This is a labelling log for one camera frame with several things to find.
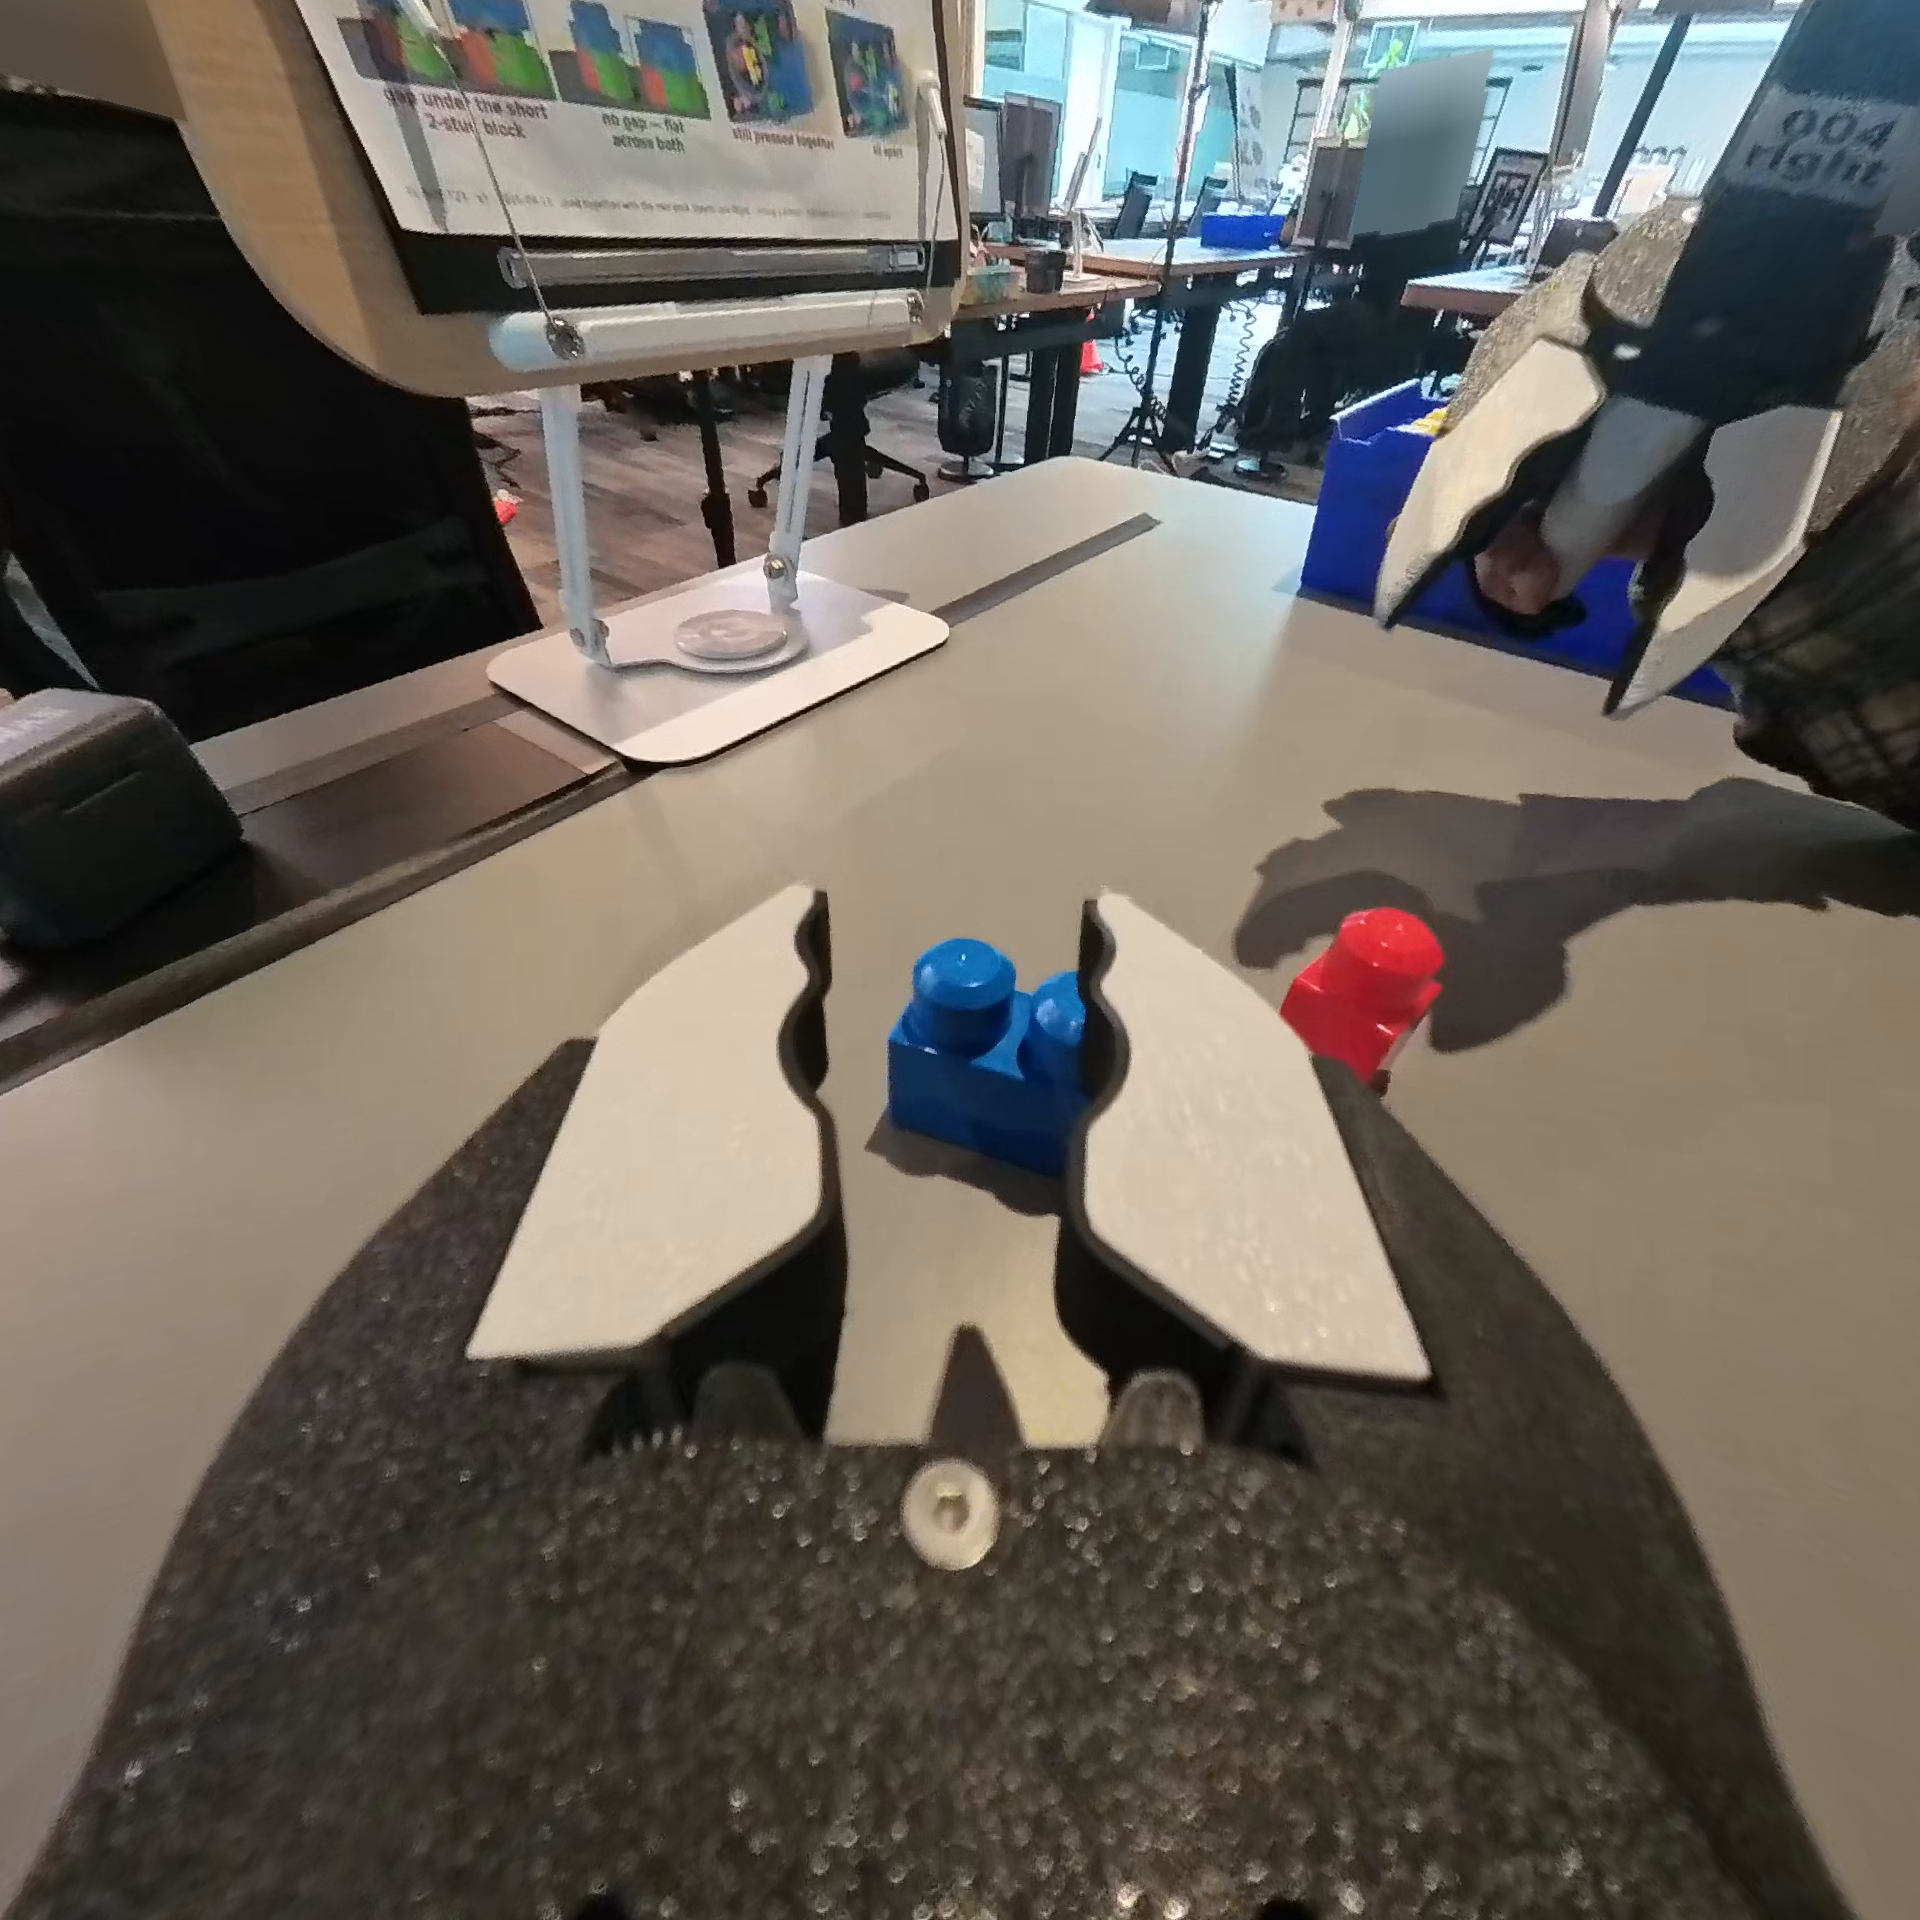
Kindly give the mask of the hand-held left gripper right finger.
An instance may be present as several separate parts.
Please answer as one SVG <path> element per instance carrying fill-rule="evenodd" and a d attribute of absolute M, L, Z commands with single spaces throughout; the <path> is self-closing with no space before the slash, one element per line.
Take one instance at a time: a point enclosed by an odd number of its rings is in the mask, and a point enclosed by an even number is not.
<path fill-rule="evenodd" d="M 1141 901 L 1084 901 L 1086 1109 L 1063 1224 L 1136 1295 L 1274 1372 L 1428 1383 L 1312 1055 Z"/>

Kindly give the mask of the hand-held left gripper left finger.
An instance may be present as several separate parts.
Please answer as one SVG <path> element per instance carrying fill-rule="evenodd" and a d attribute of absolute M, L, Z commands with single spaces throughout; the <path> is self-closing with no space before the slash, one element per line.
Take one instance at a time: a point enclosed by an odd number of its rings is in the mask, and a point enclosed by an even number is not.
<path fill-rule="evenodd" d="M 838 1222 L 829 895 L 788 885 L 602 1025 L 470 1362 L 588 1365 L 688 1337 Z"/>

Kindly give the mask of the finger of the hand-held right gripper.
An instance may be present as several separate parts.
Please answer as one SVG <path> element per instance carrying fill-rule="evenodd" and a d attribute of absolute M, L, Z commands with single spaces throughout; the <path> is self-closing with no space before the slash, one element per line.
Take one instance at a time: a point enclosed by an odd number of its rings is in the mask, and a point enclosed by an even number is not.
<path fill-rule="evenodd" d="M 1395 627 L 1515 497 L 1528 459 L 1569 445 L 1608 399 L 1583 349 L 1538 340 L 1433 437 L 1390 520 L 1371 615 Z"/>
<path fill-rule="evenodd" d="M 1674 693 L 1801 557 L 1842 407 L 1786 406 L 1708 437 L 1711 514 L 1684 547 L 1674 589 L 1636 638 L 1608 697 L 1626 718 Z"/>

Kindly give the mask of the blue plastic bin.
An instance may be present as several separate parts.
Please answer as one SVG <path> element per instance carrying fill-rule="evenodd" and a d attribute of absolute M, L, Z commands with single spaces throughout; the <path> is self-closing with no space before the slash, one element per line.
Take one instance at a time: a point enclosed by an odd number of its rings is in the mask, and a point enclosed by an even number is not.
<path fill-rule="evenodd" d="M 1425 421 L 1443 407 L 1443 399 L 1451 399 L 1451 384 L 1408 380 L 1333 414 L 1303 557 L 1310 599 L 1371 611 L 1390 520 L 1433 445 Z M 1428 632 L 1451 632 L 1609 682 L 1634 638 L 1634 576 L 1629 557 L 1598 563 L 1569 611 L 1517 630 L 1478 604 L 1469 564 L 1456 563 L 1415 600 L 1408 620 Z"/>

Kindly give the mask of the red mega block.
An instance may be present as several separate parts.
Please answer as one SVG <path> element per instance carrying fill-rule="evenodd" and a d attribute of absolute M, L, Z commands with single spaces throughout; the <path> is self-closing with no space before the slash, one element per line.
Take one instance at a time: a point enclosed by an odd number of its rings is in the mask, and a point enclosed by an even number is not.
<path fill-rule="evenodd" d="M 1387 905 L 1355 911 L 1293 976 L 1279 1019 L 1316 1057 L 1383 1089 L 1403 1046 L 1443 995 L 1443 963 L 1446 952 L 1420 917 Z"/>

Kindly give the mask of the blue two-stud mega block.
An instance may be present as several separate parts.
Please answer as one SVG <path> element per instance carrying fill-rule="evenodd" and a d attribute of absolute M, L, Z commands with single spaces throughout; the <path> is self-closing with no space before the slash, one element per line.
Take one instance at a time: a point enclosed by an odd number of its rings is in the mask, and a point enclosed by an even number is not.
<path fill-rule="evenodd" d="M 949 936 L 911 971 L 889 1033 L 889 1118 L 897 1131 L 1059 1180 L 1086 1112 L 1084 995 L 1075 971 L 1019 986 L 989 939 Z"/>

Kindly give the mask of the person's right hand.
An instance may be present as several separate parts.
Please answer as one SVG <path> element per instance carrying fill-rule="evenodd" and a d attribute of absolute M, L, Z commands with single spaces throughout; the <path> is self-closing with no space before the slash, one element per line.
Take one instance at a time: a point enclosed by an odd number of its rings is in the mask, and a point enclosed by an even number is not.
<path fill-rule="evenodd" d="M 1512 617 L 1541 617 L 1568 600 L 1577 581 L 1599 563 L 1646 563 L 1662 542 L 1667 506 L 1640 508 L 1608 545 L 1602 555 L 1568 567 L 1546 538 L 1546 504 L 1528 501 L 1473 563 L 1475 590 L 1497 611 Z"/>

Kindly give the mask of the wooden desk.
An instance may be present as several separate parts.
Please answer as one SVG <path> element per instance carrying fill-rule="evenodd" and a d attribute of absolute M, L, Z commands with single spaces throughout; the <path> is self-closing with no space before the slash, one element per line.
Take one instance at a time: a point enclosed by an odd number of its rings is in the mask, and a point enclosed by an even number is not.
<path fill-rule="evenodd" d="M 947 372 L 1029 360 L 1019 464 L 1063 456 L 1075 448 L 1084 349 L 1119 335 L 1125 309 L 1157 299 L 1161 281 L 1147 274 L 1067 274 L 1056 291 L 1019 291 L 961 302 L 947 330 Z"/>
<path fill-rule="evenodd" d="M 1409 277 L 1403 284 L 1402 307 L 1416 312 L 1456 312 L 1467 319 L 1491 319 L 1547 277 L 1552 274 L 1538 274 L 1525 263 L 1497 263 L 1456 274 Z"/>
<path fill-rule="evenodd" d="M 1154 456 L 1171 469 L 1202 434 L 1202 402 L 1212 372 L 1219 316 L 1240 299 L 1260 299 L 1274 291 L 1295 291 L 1310 252 L 1295 246 L 1270 247 L 1208 247 L 1202 238 L 1113 243 L 1084 255 L 1086 274 L 1147 274 L 1157 271 L 1161 293 L 1148 334 L 1148 360 L 1141 380 L 1133 414 L 1113 445 L 1101 453 L 1129 464 Z"/>

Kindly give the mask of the black tripod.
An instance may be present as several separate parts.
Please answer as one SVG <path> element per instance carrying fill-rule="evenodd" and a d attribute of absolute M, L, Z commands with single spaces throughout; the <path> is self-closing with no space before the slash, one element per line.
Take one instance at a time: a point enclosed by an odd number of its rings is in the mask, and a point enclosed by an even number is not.
<path fill-rule="evenodd" d="M 1161 243 L 1158 255 L 1144 255 L 1144 263 L 1154 268 L 1144 296 L 1154 309 L 1148 360 L 1141 372 L 1133 412 L 1101 453 L 1107 464 L 1154 464 L 1169 476 L 1179 474 L 1182 456 L 1212 445 L 1212 434 L 1202 430 L 1202 402 L 1221 309 L 1230 299 L 1260 296 L 1293 271 L 1274 223 L 1244 246 L 1204 243 L 1204 219 L 1195 213 L 1202 193 L 1189 193 L 1193 150 L 1212 78 L 1212 26 L 1221 10 L 1221 2 L 1177 2 L 1167 12 L 1169 26 L 1179 20 L 1195 28 L 1195 47 L 1189 54 L 1189 91 L 1177 134 L 1177 175 Z"/>

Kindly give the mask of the white document stand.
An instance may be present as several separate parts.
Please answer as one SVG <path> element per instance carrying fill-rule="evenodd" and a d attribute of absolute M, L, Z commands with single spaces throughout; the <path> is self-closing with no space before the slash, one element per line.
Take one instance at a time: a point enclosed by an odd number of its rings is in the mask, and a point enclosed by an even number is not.
<path fill-rule="evenodd" d="M 150 2 L 168 78 L 221 223 L 330 349 L 399 387 L 537 393 L 560 624 L 486 677 L 634 766 L 704 760 L 947 644 L 947 624 L 803 563 L 814 437 L 838 354 L 947 330 L 966 277 L 961 2 L 928 103 L 962 187 L 953 243 L 525 243 L 396 228 L 298 2 Z M 580 407 L 590 384 L 784 361 L 773 525 L 759 563 L 602 611 Z"/>

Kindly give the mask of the black office chair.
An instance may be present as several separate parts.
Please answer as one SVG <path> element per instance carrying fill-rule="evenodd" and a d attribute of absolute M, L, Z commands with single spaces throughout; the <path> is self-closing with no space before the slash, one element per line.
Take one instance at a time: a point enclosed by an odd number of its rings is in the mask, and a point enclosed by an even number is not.
<path fill-rule="evenodd" d="M 914 504 L 932 501 L 928 474 L 879 451 L 869 421 L 869 402 L 919 384 L 919 380 L 919 349 L 869 349 L 829 360 L 829 377 L 822 382 L 822 429 L 814 456 L 829 459 L 833 468 L 838 525 L 869 515 L 869 482 L 885 474 L 906 476 Z"/>
<path fill-rule="evenodd" d="M 173 121 L 2 91 L 2 693 L 215 737 L 537 630 L 468 406 L 307 334 Z"/>

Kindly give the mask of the black power adapter cube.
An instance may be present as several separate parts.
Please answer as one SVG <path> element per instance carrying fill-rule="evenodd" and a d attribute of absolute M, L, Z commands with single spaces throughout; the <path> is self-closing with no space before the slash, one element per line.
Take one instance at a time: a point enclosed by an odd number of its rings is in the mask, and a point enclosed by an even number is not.
<path fill-rule="evenodd" d="M 43 690 L 2 708 L 5 944 L 116 935 L 240 847 L 240 817 L 158 704 Z"/>

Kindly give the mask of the printed instruction sheet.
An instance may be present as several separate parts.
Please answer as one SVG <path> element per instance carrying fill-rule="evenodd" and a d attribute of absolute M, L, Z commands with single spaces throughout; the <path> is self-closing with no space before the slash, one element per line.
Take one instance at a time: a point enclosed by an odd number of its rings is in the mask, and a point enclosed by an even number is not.
<path fill-rule="evenodd" d="M 396 228 L 953 243 L 933 2 L 298 2 Z"/>

